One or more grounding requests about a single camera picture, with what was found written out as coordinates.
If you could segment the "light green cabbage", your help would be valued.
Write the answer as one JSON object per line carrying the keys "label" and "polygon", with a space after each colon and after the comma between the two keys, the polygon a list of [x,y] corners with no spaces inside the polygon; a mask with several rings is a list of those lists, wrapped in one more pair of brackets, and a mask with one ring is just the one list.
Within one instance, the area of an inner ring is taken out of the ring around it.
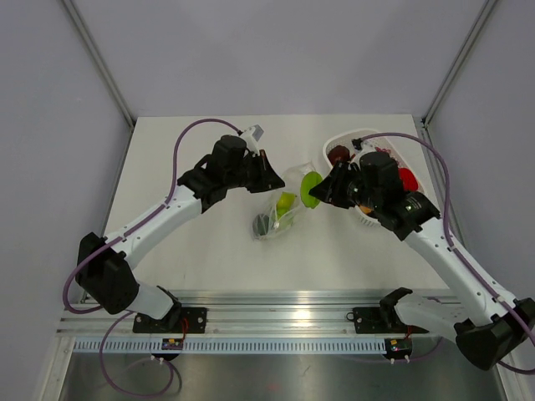
{"label": "light green cabbage", "polygon": [[292,192],[283,192],[275,207],[276,227],[287,226],[293,218],[293,207],[297,196]]}

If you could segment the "green star fruit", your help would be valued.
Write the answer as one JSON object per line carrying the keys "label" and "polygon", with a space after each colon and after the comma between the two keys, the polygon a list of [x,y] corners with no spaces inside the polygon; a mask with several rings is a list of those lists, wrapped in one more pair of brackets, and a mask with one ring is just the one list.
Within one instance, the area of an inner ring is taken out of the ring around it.
{"label": "green star fruit", "polygon": [[309,192],[322,180],[322,176],[317,171],[310,171],[303,177],[300,185],[300,199],[305,207],[314,209],[319,205],[320,200],[310,195]]}

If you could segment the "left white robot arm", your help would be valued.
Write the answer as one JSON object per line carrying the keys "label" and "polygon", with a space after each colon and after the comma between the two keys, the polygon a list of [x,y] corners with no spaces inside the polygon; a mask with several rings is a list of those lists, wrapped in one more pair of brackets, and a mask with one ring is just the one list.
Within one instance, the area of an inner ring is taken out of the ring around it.
{"label": "left white robot arm", "polygon": [[161,203],[120,231],[104,237],[86,235],[74,279],[107,313],[134,312],[160,331],[172,332],[181,321],[181,303],[163,287],[138,282],[133,273],[137,265],[173,231],[222,201],[229,190],[262,193],[284,185],[264,150],[224,135],[210,154],[176,179]]}

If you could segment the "clear zip top bag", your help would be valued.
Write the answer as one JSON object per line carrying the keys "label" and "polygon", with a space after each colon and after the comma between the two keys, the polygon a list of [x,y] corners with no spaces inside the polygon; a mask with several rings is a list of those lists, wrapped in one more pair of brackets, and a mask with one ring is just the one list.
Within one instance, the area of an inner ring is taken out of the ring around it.
{"label": "clear zip top bag", "polygon": [[254,240],[269,240],[282,235],[295,226],[306,211],[320,204],[320,200],[309,194],[323,181],[312,162],[289,167],[283,172],[282,179],[285,186],[275,190],[252,219]]}

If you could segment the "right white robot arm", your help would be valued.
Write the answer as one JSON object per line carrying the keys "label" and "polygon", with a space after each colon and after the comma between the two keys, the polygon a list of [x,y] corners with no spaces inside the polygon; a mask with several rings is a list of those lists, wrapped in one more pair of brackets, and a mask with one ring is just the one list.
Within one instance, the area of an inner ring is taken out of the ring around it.
{"label": "right white robot arm", "polygon": [[534,301],[518,299],[484,272],[433,203],[405,189],[389,154],[372,151],[356,162],[340,161],[309,194],[338,208],[370,209],[382,227],[427,261],[460,303],[448,307],[400,287],[380,300],[380,323],[387,330],[407,326],[437,334],[481,370],[533,337]]}

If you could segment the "dark green avocado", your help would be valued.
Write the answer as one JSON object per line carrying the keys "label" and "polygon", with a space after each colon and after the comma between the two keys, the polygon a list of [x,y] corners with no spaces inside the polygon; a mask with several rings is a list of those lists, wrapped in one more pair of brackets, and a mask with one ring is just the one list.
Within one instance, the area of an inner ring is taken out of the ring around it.
{"label": "dark green avocado", "polygon": [[273,223],[271,217],[260,213],[255,216],[252,222],[252,234],[256,239],[261,239],[269,235],[273,231]]}

